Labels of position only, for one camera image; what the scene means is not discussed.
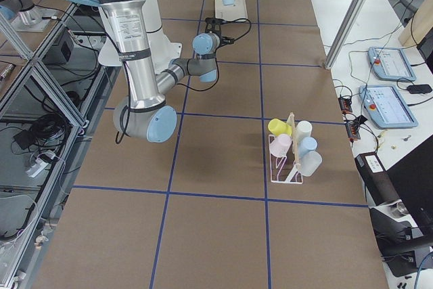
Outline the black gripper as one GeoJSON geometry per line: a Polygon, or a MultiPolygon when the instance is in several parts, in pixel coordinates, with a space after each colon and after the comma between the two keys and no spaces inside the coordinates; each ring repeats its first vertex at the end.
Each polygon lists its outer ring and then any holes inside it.
{"type": "Polygon", "coordinates": [[[224,45],[232,45],[234,44],[233,37],[224,37],[221,30],[213,30],[211,35],[216,39],[215,47],[222,47],[224,45]]]}

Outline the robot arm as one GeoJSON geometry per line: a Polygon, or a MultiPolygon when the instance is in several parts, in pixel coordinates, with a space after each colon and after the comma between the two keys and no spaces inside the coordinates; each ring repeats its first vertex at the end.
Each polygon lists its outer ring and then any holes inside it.
{"type": "Polygon", "coordinates": [[[152,52],[145,26],[144,7],[147,0],[67,0],[98,7],[106,17],[104,28],[116,57],[124,68],[128,95],[118,104],[113,121],[118,131],[116,143],[124,136],[139,137],[153,143],[169,139],[177,126],[177,113],[166,105],[165,95],[185,76],[198,76],[202,82],[217,79],[216,52],[234,43],[222,36],[217,26],[225,23],[218,18],[207,18],[211,25],[193,40],[196,58],[173,58],[160,74],[154,71],[152,52]]]}

